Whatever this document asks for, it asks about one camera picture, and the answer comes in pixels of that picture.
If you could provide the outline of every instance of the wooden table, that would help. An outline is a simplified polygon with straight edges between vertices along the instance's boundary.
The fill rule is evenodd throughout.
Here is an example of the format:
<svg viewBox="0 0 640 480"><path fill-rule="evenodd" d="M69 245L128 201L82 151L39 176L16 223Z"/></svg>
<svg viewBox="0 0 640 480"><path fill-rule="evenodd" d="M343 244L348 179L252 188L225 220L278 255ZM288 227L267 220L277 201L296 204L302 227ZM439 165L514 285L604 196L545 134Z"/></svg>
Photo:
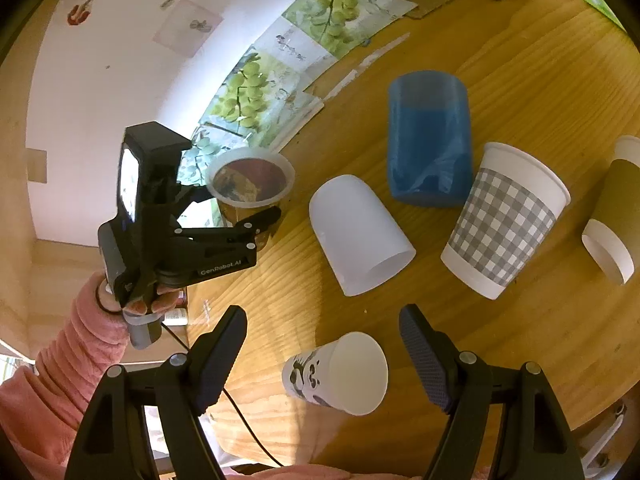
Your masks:
<svg viewBox="0 0 640 480"><path fill-rule="evenodd" d="M257 267L190 291L192 342L229 304L246 310L248 337L227 387L283 463L426 471L446 418L430 405L402 346L398 311L406 303L417 303L458 348L489 364L539 362L572 428L640 379L640 277L613 285L580 241L615 139L640 130L640 55L631 40L583 0L456 0L423 20L387 27L325 74L316 91L326 94L366 55L406 32L404 43L328 101L284 149L298 177L282 227ZM551 167L572 194L535 257L496 301L471 291L440 261L459 210L413 207L390 196L386 90L397 76L424 69L454 73L466 84L476 164L485 142L507 142ZM373 188L417 250L400 274L355 298L342 294L307 211L313 192L343 173ZM371 334L385 351L382 405L352 417L287 397L283 362L353 330ZM212 414L223 448L268 462L226 399ZM496 426L492 418L489 436Z"/></svg>

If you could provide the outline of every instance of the bracelet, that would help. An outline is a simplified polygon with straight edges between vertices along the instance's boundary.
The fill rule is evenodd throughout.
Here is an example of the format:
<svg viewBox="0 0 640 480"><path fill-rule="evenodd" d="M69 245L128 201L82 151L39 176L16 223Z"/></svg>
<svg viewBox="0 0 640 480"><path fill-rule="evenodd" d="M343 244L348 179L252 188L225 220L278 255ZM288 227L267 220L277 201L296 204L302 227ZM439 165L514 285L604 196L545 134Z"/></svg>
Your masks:
<svg viewBox="0 0 640 480"><path fill-rule="evenodd" d="M95 303L98 304L98 306L100 307L100 310L106 312L107 314L111 314L112 316L120 316L121 312L114 312L113 310L106 309L102 304L102 302L100 301L100 294L98 292L100 291L101 286L102 286L102 282L100 282L98 286L95 288Z"/></svg>

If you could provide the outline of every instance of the person's arm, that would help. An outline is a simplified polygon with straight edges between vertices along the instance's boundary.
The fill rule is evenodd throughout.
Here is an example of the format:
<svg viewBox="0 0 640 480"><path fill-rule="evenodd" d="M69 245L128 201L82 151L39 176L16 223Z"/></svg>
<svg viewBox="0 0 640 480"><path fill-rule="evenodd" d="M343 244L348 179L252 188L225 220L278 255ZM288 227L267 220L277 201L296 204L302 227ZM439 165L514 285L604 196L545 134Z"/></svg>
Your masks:
<svg viewBox="0 0 640 480"><path fill-rule="evenodd" d="M64 328L38 354L38 374L21 367L0 384L0 424L36 478L63 477L84 410L127 346L117 305L98 291L103 280L103 274L94 274L82 288ZM116 313L100 308L98 294Z"/></svg>

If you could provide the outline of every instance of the white wall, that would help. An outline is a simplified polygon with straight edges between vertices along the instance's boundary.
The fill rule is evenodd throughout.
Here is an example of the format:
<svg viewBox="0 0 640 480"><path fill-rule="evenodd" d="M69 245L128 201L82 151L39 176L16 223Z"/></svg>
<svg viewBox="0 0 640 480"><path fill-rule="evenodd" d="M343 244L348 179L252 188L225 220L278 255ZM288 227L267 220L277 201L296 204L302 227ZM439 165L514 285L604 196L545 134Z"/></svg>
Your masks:
<svg viewBox="0 0 640 480"><path fill-rule="evenodd" d="M165 0L94 0L84 23L67 25L83 1L60 0L49 24L26 143L47 151L48 182L29 183L37 237L94 246L115 214L124 128L157 120L189 137L244 51L294 0L191 0L224 19L193 58L152 41L172 10L160 9Z"/></svg>

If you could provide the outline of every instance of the paper cup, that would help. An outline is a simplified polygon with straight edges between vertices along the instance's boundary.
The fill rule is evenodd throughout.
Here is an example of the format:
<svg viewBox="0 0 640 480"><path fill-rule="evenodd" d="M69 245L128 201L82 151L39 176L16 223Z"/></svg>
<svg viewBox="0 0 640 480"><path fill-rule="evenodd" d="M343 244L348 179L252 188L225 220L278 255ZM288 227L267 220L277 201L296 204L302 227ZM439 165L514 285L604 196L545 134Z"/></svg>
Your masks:
<svg viewBox="0 0 640 480"><path fill-rule="evenodd" d="M640 139L620 137L582 243L606 276L622 285L640 262Z"/></svg>
<svg viewBox="0 0 640 480"><path fill-rule="evenodd" d="M367 415L385 397L385 354L370 335L349 332L289 359L282 384L291 397L330 406L350 415Z"/></svg>
<svg viewBox="0 0 640 480"><path fill-rule="evenodd" d="M279 153L264 148L237 148L217 156L207 168L207 188L218 200L223 221L231 227L260 211L279 205L296 172ZM255 238L263 248L275 226Z"/></svg>
<svg viewBox="0 0 640 480"><path fill-rule="evenodd" d="M356 176L325 182L311 198L309 216L345 296L381 285L415 256L389 211Z"/></svg>
<svg viewBox="0 0 640 480"><path fill-rule="evenodd" d="M542 162L513 146L488 142L441 259L469 287L495 300L570 201L566 186Z"/></svg>

